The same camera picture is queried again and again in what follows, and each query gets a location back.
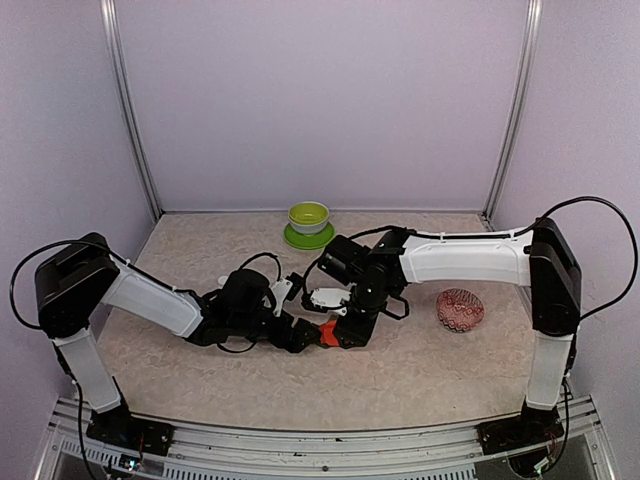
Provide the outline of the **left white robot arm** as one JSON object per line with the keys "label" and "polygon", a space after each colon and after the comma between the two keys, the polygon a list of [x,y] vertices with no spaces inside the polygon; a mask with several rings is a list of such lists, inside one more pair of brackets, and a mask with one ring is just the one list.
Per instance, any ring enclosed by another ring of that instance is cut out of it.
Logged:
{"label": "left white robot arm", "polygon": [[38,251],[50,249],[55,255],[34,274],[37,323],[19,313],[14,316],[51,340],[79,395],[101,415],[102,430],[121,445],[133,443],[140,424],[126,412],[124,396],[91,332],[90,318],[97,306],[122,310],[200,347],[223,349],[229,338],[238,337],[297,354],[321,339],[316,324],[295,319],[284,309],[301,287],[295,276],[270,281],[242,264],[217,289],[199,295],[170,286],[122,258],[97,232]]}

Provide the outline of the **red pill bottle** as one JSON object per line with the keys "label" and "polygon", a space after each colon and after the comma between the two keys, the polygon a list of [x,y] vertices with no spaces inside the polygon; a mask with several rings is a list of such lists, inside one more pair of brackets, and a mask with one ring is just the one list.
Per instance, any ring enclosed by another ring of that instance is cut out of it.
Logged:
{"label": "red pill bottle", "polygon": [[331,320],[319,326],[320,345],[323,348],[334,348],[340,346],[339,340],[334,334],[336,323],[336,320]]}

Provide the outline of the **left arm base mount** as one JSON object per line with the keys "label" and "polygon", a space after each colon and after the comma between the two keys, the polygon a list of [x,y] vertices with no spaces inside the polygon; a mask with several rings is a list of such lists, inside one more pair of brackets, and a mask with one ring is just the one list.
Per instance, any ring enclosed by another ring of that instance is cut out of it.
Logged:
{"label": "left arm base mount", "polygon": [[168,455],[173,434],[174,427],[169,423],[106,414],[93,415],[86,430],[90,439],[162,457]]}

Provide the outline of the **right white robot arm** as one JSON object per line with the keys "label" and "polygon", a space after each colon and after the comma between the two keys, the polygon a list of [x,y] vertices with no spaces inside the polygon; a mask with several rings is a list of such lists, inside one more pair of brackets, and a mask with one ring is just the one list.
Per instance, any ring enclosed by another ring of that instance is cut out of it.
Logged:
{"label": "right white robot arm", "polygon": [[580,323],[582,272],[550,212],[521,229],[480,233],[428,233],[387,225],[373,230],[381,239],[359,244],[360,233],[338,235],[313,266],[342,288],[305,290],[307,310],[336,311],[335,336],[341,347],[368,343],[377,318],[390,299],[401,300],[410,284],[479,281],[527,287],[531,291],[534,354],[524,412],[511,433],[523,444],[535,442],[551,424],[571,369]]}

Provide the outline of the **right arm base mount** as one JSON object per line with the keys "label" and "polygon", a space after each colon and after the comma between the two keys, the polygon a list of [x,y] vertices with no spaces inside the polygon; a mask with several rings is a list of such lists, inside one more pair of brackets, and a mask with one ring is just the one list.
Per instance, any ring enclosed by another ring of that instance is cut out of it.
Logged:
{"label": "right arm base mount", "polygon": [[544,423],[519,416],[483,422],[477,427],[484,455],[493,455],[550,441],[564,435],[559,420]]}

